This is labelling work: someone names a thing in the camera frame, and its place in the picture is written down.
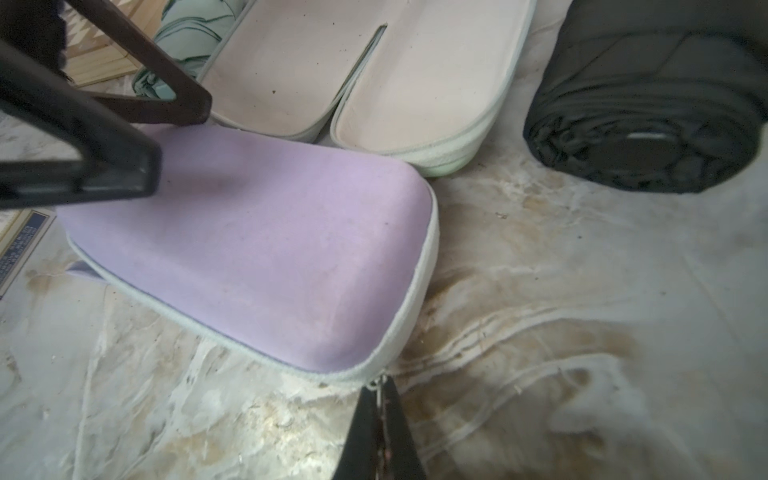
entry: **mint green fabric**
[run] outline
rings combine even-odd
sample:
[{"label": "mint green fabric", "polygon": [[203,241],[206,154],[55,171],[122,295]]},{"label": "mint green fabric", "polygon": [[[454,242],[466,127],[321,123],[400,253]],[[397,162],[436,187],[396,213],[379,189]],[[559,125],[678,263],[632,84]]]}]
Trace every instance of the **mint green fabric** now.
[{"label": "mint green fabric", "polygon": [[[154,42],[196,78],[246,3],[247,0],[170,0]],[[146,68],[134,76],[133,88],[140,97],[170,100],[176,96]]]}]

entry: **dirty floor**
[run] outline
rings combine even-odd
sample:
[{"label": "dirty floor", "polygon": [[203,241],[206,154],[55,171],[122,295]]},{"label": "dirty floor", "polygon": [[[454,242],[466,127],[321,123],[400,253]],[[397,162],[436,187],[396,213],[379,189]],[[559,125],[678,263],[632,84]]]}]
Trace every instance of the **dirty floor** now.
[{"label": "dirty floor", "polygon": [[[768,151],[699,195],[544,169],[520,132],[567,6],[539,1],[488,140],[432,182],[438,266],[393,367],[419,454],[433,480],[763,478]],[[21,144],[55,149],[0,123],[0,154]],[[259,367],[73,260],[55,224],[0,301],[0,477],[330,478],[355,392]]]}]

